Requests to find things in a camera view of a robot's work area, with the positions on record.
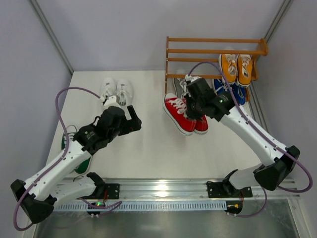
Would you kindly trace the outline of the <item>blue canvas sneaker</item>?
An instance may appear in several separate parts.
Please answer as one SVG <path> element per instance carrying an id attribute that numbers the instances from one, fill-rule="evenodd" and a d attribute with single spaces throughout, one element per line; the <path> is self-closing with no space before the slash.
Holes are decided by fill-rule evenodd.
<path id="1" fill-rule="evenodd" d="M 220 95 L 224 92 L 229 92 L 232 91 L 232 87 L 229 84 L 224 83 L 222 80 L 220 79 L 214 79 L 213 83 L 212 83 L 212 87 L 214 89 L 214 92 L 217 95 Z"/>
<path id="2" fill-rule="evenodd" d="M 246 102 L 246 89 L 236 84 L 233 84 L 231 87 L 237 103 L 244 105 Z"/>

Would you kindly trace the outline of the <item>red canvas sneaker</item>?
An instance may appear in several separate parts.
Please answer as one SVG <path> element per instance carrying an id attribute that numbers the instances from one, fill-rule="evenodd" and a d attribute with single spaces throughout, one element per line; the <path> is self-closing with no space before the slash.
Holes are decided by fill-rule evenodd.
<path id="1" fill-rule="evenodd" d="M 192 135 L 193 133 L 196 134 L 206 134 L 208 131 L 208 122 L 205 116 L 203 116 L 200 119 L 190 119 L 187 112 L 187 104 L 186 104 L 186 98 L 181 99 L 183 101 L 183 105 L 185 106 L 184 112 L 183 112 L 183 118 L 181 118 L 181 121 L 179 122 L 181 128 L 184 130 L 186 135 Z"/>
<path id="2" fill-rule="evenodd" d="M 165 94 L 163 109 L 182 134 L 189 136 L 194 133 L 196 120 L 188 119 L 187 106 L 181 98 L 173 93 Z"/>

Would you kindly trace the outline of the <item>grey canvas sneaker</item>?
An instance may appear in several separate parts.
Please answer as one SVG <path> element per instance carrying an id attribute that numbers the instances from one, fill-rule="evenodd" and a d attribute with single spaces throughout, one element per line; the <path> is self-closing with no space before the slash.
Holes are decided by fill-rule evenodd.
<path id="1" fill-rule="evenodd" d="M 178 98 L 181 98 L 184 95 L 184 93 L 187 92 L 186 86 L 187 86 L 187 83 L 184 78 L 173 79 L 174 91 Z"/>

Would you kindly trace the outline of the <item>orange canvas sneaker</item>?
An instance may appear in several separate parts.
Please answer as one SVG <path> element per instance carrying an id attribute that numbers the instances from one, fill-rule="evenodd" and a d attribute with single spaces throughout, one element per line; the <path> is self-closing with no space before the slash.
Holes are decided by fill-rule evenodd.
<path id="1" fill-rule="evenodd" d="M 253 60 L 250 55 L 239 54 L 237 56 L 238 78 L 237 84 L 247 88 L 251 83 Z"/>
<path id="2" fill-rule="evenodd" d="M 230 85 L 237 79 L 237 61 L 235 54 L 220 54 L 218 57 L 219 68 Z"/>

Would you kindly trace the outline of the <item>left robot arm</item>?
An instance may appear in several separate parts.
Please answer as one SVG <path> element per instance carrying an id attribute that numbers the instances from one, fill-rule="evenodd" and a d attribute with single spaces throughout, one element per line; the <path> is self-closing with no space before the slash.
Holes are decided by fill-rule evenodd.
<path id="1" fill-rule="evenodd" d="M 107 147 L 117 136 L 141 129 L 141 120 L 133 106 L 127 107 L 127 119 L 120 107 L 111 106 L 87 126 L 81 127 L 67 143 L 61 155 L 33 177 L 15 180 L 10 188 L 33 224 L 44 221 L 54 208 L 77 198 L 98 199 L 104 196 L 106 183 L 95 172 L 70 184 L 59 183 L 80 163 Z"/>

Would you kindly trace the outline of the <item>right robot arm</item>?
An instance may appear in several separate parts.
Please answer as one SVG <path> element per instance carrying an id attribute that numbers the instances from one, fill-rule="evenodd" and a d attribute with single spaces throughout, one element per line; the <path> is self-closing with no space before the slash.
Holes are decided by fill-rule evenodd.
<path id="1" fill-rule="evenodd" d="M 221 122 L 235 132 L 257 155 L 260 164 L 243 169 L 233 170 L 222 181 L 222 187 L 229 196 L 238 190 L 250 186 L 274 191 L 293 170 L 295 163 L 278 151 L 286 146 L 280 142 L 270 145 L 259 133 L 270 135 L 261 128 L 243 107 L 236 106 L 230 92 L 216 95 L 205 79 L 186 76 L 187 114 L 189 118 L 207 116 Z"/>

